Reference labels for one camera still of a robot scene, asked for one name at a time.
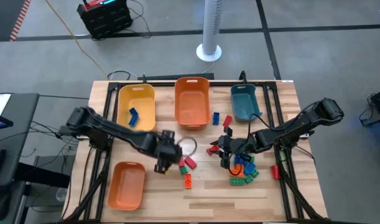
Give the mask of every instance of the building block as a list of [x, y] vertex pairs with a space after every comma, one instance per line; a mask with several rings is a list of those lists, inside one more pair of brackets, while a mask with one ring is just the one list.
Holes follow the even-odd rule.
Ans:
[[232, 177], [232, 178], [229, 179], [229, 184], [242, 186], [242, 185], [245, 184], [245, 181], [244, 181], [243, 178]]
[[245, 183], [246, 184], [250, 184], [252, 181], [253, 181], [253, 177], [252, 176], [245, 177]]
[[228, 127], [232, 120], [233, 120], [233, 117], [230, 116], [230, 115], [227, 115], [227, 117], [226, 117], [226, 119], [225, 119], [225, 121], [223, 123], [223, 126], [224, 127]]
[[207, 149], [206, 152], [209, 154], [209, 156], [211, 156], [213, 154], [213, 152], [217, 152], [219, 150], [220, 150], [219, 146], [214, 145], [214, 146], [210, 147], [209, 149]]
[[197, 163], [192, 160], [190, 157], [186, 157], [184, 159], [184, 162], [191, 168], [191, 169], [195, 169], [195, 167], [197, 166]]
[[187, 168], [186, 168], [185, 166], [180, 167], [180, 173], [181, 173], [182, 175], [188, 173]]
[[251, 172], [251, 176], [252, 176], [253, 178], [256, 178], [258, 175], [259, 175], [259, 171], [257, 171], [257, 170], [253, 170], [253, 171]]
[[138, 112], [136, 111], [136, 109], [134, 109], [134, 108], [130, 109], [129, 112], [130, 112], [130, 114], [131, 114], [132, 116], [134, 116], [134, 115], [139, 116], [139, 113], [138, 113]]
[[184, 188], [192, 188], [191, 174], [184, 174]]
[[235, 169], [232, 169], [231, 172], [233, 174], [239, 174], [238, 175], [233, 175], [229, 174], [230, 177], [244, 177], [244, 166], [241, 164], [235, 164]]
[[246, 167], [245, 167], [245, 170], [244, 170], [244, 174], [245, 175], [251, 175], [251, 172], [256, 168], [256, 166], [254, 164], [248, 164]]
[[178, 162], [178, 166], [179, 167], [183, 167], [184, 166], [184, 158], [183, 157], [180, 158], [180, 160]]
[[272, 172], [272, 177], [275, 180], [278, 180], [280, 178], [279, 169], [277, 165], [271, 166], [271, 172]]
[[219, 124], [219, 118], [220, 118], [220, 114], [214, 112], [213, 113], [213, 125], [218, 125]]
[[138, 120], [139, 120], [138, 116], [132, 116], [132, 118], [130, 119], [130, 122], [129, 122], [130, 127], [134, 128], [136, 126]]

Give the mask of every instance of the blue bin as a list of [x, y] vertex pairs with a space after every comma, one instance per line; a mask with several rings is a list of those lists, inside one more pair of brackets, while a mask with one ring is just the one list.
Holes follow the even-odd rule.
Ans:
[[[244, 83], [246, 83], [244, 72], [242, 72], [241, 77], [244, 78]], [[252, 84], [240, 84], [231, 87], [231, 103], [233, 104], [236, 121], [248, 122], [251, 114], [262, 115], [257, 105], [255, 91], [256, 87]], [[251, 120], [253, 121], [256, 118], [256, 116], [252, 116]]]

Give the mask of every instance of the red object on crate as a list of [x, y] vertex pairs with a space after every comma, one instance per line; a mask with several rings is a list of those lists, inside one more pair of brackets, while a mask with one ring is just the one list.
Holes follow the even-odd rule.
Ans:
[[184, 166], [184, 158], [180, 158], [180, 161], [178, 162], [178, 166], [179, 167], [183, 167]]
[[197, 166], [197, 163], [192, 160], [190, 157], [186, 157], [184, 159], [184, 162], [191, 168], [191, 169], [194, 169], [196, 166]]
[[279, 169], [277, 165], [271, 166], [272, 177], [277, 180], [280, 179]]
[[184, 174], [184, 188], [192, 188], [191, 174]]
[[207, 149], [206, 152], [209, 154], [209, 156], [211, 156], [213, 154], [213, 152], [216, 152], [219, 150], [220, 150], [219, 146], [214, 145], [214, 146], [210, 147], [209, 149]]
[[225, 119], [225, 121], [223, 123], [223, 126], [224, 127], [228, 127], [232, 120], [233, 120], [233, 117], [230, 116], [230, 115], [227, 115], [227, 117], [226, 117], [226, 119]]

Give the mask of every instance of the gray floor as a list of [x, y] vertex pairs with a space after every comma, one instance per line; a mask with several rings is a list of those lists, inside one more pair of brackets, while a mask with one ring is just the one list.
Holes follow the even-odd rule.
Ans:
[[[76, 13], [80, 0], [50, 1], [75, 34], [87, 34]], [[140, 0], [151, 31], [202, 28], [203, 1]], [[380, 0], [263, 0], [269, 27], [346, 26], [380, 24]], [[139, 12], [141, 8], [129, 1]], [[255, 0], [226, 0], [222, 28], [260, 28]], [[144, 32], [144, 21], [133, 30]], [[67, 35], [43, 0], [31, 2], [20, 37]], [[323, 97], [339, 103], [344, 120], [317, 129], [312, 151], [329, 217], [333, 220], [380, 223], [380, 125], [363, 128], [359, 114], [366, 97], [380, 91], [380, 29], [282, 32], [271, 34], [282, 79], [294, 80], [302, 106]], [[200, 73], [210, 67], [195, 56], [201, 35], [130, 37], [102, 42], [81, 40], [106, 72], [126, 69], [149, 76]], [[221, 34], [222, 58], [211, 72], [217, 79], [274, 79], [262, 33]], [[0, 43], [0, 91], [88, 97], [91, 83], [103, 74], [72, 40]], [[60, 126], [85, 100], [41, 98], [35, 120]], [[56, 155], [57, 140], [29, 136], [23, 154], [36, 147], [40, 156]], [[34, 156], [23, 161], [33, 163]], [[54, 221], [60, 213], [30, 211], [27, 223]]]

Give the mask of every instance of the black equipment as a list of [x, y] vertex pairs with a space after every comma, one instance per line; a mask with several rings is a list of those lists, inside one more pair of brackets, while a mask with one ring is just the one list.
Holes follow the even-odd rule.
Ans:
[[7, 187], [4, 189], [1, 189], [0, 190], [0, 220], [3, 220], [9, 211], [10, 199], [11, 199], [10, 190]]
[[91, 37], [103, 39], [130, 27], [133, 23], [126, 0], [94, 0], [76, 10]]

